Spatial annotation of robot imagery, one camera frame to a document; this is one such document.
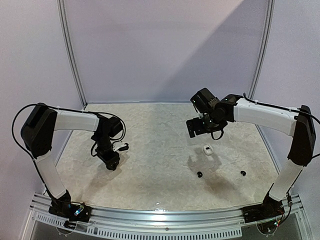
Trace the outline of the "white earbud charging case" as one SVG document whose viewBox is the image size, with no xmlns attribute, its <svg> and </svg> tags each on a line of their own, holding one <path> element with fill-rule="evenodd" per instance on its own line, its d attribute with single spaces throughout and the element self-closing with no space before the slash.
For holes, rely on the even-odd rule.
<svg viewBox="0 0 320 240">
<path fill-rule="evenodd" d="M 204 145 L 202 149 L 206 156 L 210 156 L 213 154 L 213 148 L 209 144 Z"/>
</svg>

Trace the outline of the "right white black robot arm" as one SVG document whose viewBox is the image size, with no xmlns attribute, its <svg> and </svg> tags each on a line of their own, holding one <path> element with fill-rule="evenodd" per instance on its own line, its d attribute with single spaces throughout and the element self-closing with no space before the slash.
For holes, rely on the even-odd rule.
<svg viewBox="0 0 320 240">
<path fill-rule="evenodd" d="M 245 94 L 229 94 L 222 99 L 207 88 L 197 91 L 190 99 L 198 116 L 186 121 L 190 138 L 199 135 L 224 134 L 228 123 L 248 123 L 265 127 L 292 138 L 287 162 L 259 206 L 262 218 L 278 210 L 278 203 L 295 184 L 302 170 L 314 159 L 317 118 L 306 105 L 285 107 L 252 100 Z"/>
</svg>

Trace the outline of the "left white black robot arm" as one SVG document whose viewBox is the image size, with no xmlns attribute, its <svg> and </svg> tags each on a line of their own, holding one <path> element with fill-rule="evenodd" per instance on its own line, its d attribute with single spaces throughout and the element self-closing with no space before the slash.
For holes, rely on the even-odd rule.
<svg viewBox="0 0 320 240">
<path fill-rule="evenodd" d="M 116 135 L 124 135 L 126 127 L 124 121 L 114 114 L 57 108 L 44 103 L 33 104 L 33 110 L 21 128 L 21 138 L 49 196 L 58 199 L 55 209 L 63 217 L 70 217 L 75 211 L 74 205 L 62 198 L 67 189 L 51 156 L 54 133 L 61 130 L 92 132 L 95 156 L 111 171 L 114 171 L 120 162 L 118 152 L 127 150 L 128 145 L 116 147 L 116 143 L 123 139 L 116 138 Z"/>
</svg>

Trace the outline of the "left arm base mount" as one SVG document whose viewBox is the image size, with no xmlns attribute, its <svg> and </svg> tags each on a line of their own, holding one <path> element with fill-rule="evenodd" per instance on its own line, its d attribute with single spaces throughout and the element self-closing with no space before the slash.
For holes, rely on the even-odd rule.
<svg viewBox="0 0 320 240">
<path fill-rule="evenodd" d="M 52 215 L 63 217 L 71 222 L 88 223 L 91 218 L 92 207 L 83 203 L 75 203 L 71 201 L 68 190 L 61 197 L 54 197 L 50 191 L 47 191 L 51 198 L 51 204 L 48 212 Z"/>
</svg>

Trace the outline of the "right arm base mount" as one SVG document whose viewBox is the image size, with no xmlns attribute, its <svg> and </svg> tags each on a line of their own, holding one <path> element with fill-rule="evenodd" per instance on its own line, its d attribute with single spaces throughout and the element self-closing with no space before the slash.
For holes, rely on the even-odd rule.
<svg viewBox="0 0 320 240">
<path fill-rule="evenodd" d="M 289 191 L 285 193 L 285 198 L 289 206 L 288 211 L 285 211 L 282 200 L 277 201 L 271 198 L 269 190 L 262 203 L 248 205 L 241 208 L 244 222 L 251 223 L 281 216 L 278 224 L 282 223 L 290 215 L 293 205 L 292 197 Z"/>
</svg>

